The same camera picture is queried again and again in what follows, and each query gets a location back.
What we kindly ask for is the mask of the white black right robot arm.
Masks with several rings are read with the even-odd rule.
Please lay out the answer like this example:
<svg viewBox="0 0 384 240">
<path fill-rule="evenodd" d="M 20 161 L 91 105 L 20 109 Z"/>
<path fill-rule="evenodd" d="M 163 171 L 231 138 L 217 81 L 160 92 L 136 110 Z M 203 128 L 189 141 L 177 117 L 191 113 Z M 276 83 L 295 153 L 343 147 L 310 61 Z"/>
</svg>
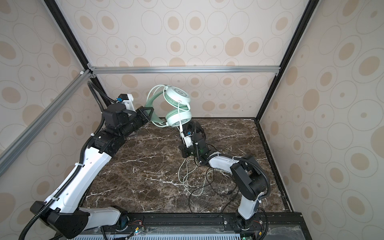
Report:
<svg viewBox="0 0 384 240">
<path fill-rule="evenodd" d="M 194 157 L 201 166 L 232 174 L 242 195 L 237 210 L 238 226 L 244 230 L 249 228 L 260 203 L 271 193 L 267 174 L 252 155 L 232 157 L 210 149 L 205 130 L 197 121 L 184 124 L 180 130 L 183 144 L 179 149 L 184 158 Z"/>
</svg>

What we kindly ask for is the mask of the mint green headphones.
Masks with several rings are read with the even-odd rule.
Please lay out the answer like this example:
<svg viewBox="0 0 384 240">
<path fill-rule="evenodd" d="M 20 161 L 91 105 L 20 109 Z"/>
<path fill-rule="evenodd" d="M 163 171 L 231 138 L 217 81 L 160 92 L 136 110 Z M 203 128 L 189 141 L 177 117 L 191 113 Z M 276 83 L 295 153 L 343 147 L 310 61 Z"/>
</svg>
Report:
<svg viewBox="0 0 384 240">
<path fill-rule="evenodd" d="M 174 109 L 166 114 L 164 121 L 152 113 L 151 122 L 159 128 L 180 127 L 182 129 L 183 125 L 192 119 L 190 95 L 174 86 L 156 85 L 148 93 L 145 107 L 153 107 L 154 101 L 160 96 L 163 96 L 166 103 Z"/>
</svg>

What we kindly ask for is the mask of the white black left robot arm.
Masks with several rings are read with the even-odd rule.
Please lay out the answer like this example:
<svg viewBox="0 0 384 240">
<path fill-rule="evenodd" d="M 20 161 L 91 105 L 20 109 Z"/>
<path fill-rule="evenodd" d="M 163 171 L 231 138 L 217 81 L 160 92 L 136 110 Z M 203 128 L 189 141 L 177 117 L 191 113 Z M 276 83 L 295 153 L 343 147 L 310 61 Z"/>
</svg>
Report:
<svg viewBox="0 0 384 240">
<path fill-rule="evenodd" d="M 151 121 L 153 99 L 134 111 L 126 105 L 128 96 L 120 95 L 104 109 L 97 94 L 99 89 L 91 81 L 88 87 L 102 111 L 101 123 L 86 140 L 79 161 L 61 185 L 45 201 L 36 201 L 31 206 L 34 216 L 22 230 L 20 240 L 26 238 L 37 220 L 58 233 L 56 240 L 73 239 L 84 230 L 104 226 L 124 231 L 129 225 L 128 213 L 120 207 L 89 209 L 80 205 L 97 174 L 125 144 L 128 136 Z"/>
</svg>

